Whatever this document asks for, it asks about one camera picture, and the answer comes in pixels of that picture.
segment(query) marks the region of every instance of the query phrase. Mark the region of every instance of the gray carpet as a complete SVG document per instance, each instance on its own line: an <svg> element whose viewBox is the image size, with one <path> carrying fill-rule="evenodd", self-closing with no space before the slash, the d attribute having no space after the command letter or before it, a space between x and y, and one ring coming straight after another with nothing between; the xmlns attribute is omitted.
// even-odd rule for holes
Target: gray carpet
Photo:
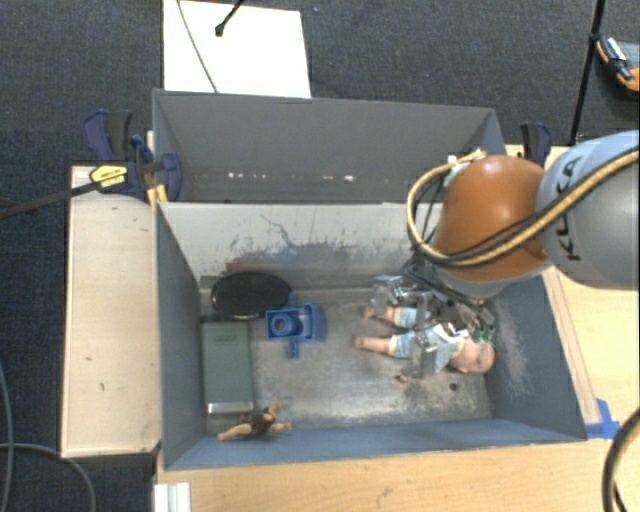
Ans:
<svg viewBox="0 0 640 512"><path fill-rule="evenodd" d="M610 3L603 27L620 39L637 38L640 5ZM523 121L541 121L554 142L568 141L592 2L247 5L302 11L314 96L489 106L508 142L520 142ZM161 86L161 23L160 0L0 3L0 197L28 201L65 188L70 165L93 157L80 123L97 108L132 110L135 132L151 127L151 89ZM612 100L601 84L597 76L590 84L582 131L591 137L637 128L637 103ZM0 222L0 360L16 439L52 448L63 360L65 226L64 204ZM0 482L5 460L0 455ZM150 508L151 457L85 462L98 510ZM15 469L9 510L88 509L82 481L68 467L20 452Z"/></svg>

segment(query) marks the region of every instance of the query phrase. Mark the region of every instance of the white paper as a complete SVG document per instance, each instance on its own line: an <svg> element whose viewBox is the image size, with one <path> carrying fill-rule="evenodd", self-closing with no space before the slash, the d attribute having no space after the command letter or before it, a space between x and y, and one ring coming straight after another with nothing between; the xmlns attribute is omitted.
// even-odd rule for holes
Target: white paper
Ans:
<svg viewBox="0 0 640 512"><path fill-rule="evenodd" d="M298 11L242 6L224 36L215 27L230 4L181 1L187 25L217 92L310 98ZM177 0L164 0L164 87L213 92L184 26Z"/></svg>

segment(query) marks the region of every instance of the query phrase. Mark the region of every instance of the black round object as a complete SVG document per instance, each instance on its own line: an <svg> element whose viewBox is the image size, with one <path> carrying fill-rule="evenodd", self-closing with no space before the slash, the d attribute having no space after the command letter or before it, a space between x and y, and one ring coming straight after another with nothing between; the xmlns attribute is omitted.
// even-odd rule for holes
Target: black round object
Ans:
<svg viewBox="0 0 640 512"><path fill-rule="evenodd" d="M211 302L224 318L249 319L289 301L291 287L279 277L264 272L238 272L220 279L211 290Z"/></svg>

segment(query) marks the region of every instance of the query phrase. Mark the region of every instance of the brown toy figure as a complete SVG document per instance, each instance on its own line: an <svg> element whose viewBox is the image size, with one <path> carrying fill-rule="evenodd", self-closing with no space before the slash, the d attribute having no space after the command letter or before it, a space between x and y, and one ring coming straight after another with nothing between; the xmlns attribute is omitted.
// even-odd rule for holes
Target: brown toy figure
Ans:
<svg viewBox="0 0 640 512"><path fill-rule="evenodd" d="M278 420L277 412L280 409L282 409L280 400L274 398L272 405L260 411L253 411L240 416L238 425L218 434L218 441L225 441L235 436L258 437L265 432L291 430L291 423L276 423Z"/></svg>
<svg viewBox="0 0 640 512"><path fill-rule="evenodd" d="M363 312L364 318L373 318L373 307L367 306ZM411 329L415 324L414 308L388 307L382 320L398 327ZM454 333L447 326L437 325L427 330L427 336L438 346L442 358L436 360L436 371L448 364L462 373L487 373L494 365L496 352L493 345L487 341L474 341L468 333L466 335ZM387 354L392 357L407 359L410 355L410 340L412 333L399 334L390 338L376 338L356 336L354 346L360 350L368 350Z"/></svg>

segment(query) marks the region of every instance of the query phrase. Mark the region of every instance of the gray bin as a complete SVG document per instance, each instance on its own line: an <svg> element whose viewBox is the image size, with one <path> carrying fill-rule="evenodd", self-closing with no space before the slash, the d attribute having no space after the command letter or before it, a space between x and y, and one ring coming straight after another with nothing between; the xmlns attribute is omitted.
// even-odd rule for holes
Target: gray bin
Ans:
<svg viewBox="0 0 640 512"><path fill-rule="evenodd" d="M409 185L448 154L503 153L493 110L155 91L154 137L185 175L180 202L156 220L168 470L586 439L540 279L490 304L498 358L486 376L445 370L404 386L393 378L403 362L351 345L381 328L359 316L372 278L410 255ZM329 335L290 360L252 321L256 401L277 395L294 429L221 443L203 408L200 319L210 286L240 270L279 275L299 302L320 304Z"/></svg>

